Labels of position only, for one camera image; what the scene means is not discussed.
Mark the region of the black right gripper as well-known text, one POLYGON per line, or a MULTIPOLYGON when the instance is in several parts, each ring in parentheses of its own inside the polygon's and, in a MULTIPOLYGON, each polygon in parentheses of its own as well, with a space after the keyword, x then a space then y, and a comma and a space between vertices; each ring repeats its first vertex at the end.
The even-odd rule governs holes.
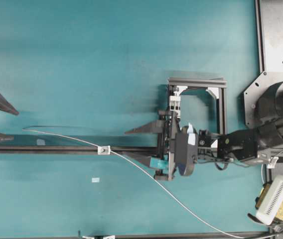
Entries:
POLYGON ((149 122, 137 128, 125 132, 125 134, 158 133, 157 152, 158 157, 126 152, 126 156, 138 161, 144 166, 155 169, 155 180, 171 181, 177 170, 175 163, 175 138, 180 132, 179 118, 175 111, 159 110, 159 119, 149 122))

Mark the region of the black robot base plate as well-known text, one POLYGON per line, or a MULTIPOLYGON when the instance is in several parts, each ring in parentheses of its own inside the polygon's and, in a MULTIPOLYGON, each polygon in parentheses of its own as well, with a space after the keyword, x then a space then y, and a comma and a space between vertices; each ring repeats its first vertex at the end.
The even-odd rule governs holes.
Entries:
POLYGON ((260 125, 255 119, 255 110, 258 99, 273 84, 283 81, 283 72, 263 71, 244 91, 243 102, 245 110, 245 125, 254 128, 260 125))

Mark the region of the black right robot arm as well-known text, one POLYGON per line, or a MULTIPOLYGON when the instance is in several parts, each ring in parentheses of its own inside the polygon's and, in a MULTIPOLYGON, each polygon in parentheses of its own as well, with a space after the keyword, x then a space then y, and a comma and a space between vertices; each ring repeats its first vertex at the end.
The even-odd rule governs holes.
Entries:
POLYGON ((157 120, 131 130, 157 135, 155 149, 127 152, 128 157, 155 169, 156 180, 170 180, 175 172, 189 176, 199 159, 213 162, 219 170, 226 169, 231 160, 255 163, 260 151, 283 144, 283 81, 267 87, 258 98, 255 128, 229 134, 179 126, 180 95, 198 88, 196 81, 169 83, 167 110, 159 111, 157 120))

